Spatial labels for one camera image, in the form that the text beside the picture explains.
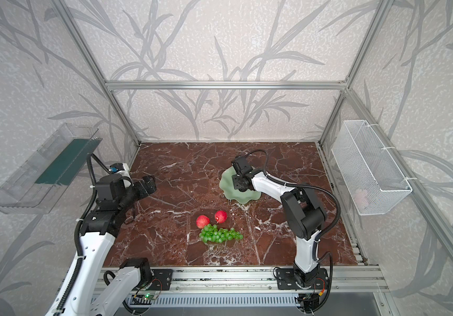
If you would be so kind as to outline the green fake grape bunch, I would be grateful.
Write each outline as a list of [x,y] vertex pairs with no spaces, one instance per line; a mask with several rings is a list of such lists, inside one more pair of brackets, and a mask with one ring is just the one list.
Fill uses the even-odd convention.
[[242,240],[243,234],[238,232],[235,228],[225,229],[217,225],[205,225],[199,233],[201,241],[205,244],[212,242],[222,244],[231,240]]

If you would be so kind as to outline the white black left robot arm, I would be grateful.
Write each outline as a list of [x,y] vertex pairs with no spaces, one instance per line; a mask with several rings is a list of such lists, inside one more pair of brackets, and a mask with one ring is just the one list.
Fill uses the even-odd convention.
[[132,180],[125,163],[107,167],[95,154],[86,164],[92,197],[76,221],[76,255],[48,315],[114,315],[129,293],[151,284],[153,274],[146,258],[125,260],[118,273],[108,274],[108,285],[93,295],[105,259],[118,237],[126,213],[157,190],[154,176]]

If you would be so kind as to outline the red fake pomegranate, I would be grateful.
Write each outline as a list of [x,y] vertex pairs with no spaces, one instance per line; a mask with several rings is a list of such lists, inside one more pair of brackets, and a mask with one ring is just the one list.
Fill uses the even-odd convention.
[[204,227],[206,227],[207,225],[210,224],[210,219],[209,217],[205,216],[205,215],[200,215],[197,219],[196,219],[196,226],[199,228],[199,229],[203,229]]
[[228,219],[227,212],[220,210],[215,213],[215,221],[218,224],[225,223],[227,219]]

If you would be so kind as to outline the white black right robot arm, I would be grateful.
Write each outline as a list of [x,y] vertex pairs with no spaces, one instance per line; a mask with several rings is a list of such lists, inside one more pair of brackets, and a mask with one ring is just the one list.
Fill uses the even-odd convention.
[[[269,174],[269,154],[266,150],[260,150],[266,156],[264,166],[261,169],[251,166],[247,158],[256,152],[257,150],[253,150],[232,160],[235,172],[232,176],[233,188],[240,192],[255,190],[281,203],[288,226],[296,236],[296,257],[293,263],[296,284],[300,288],[309,288],[318,277],[321,262],[325,258],[329,258],[330,268],[333,268],[332,254],[327,252],[319,257],[318,245],[321,238],[338,224],[342,214],[340,203],[333,193],[324,188],[288,182]],[[328,212],[317,192],[326,194],[335,204],[335,216],[326,226],[323,225]]]

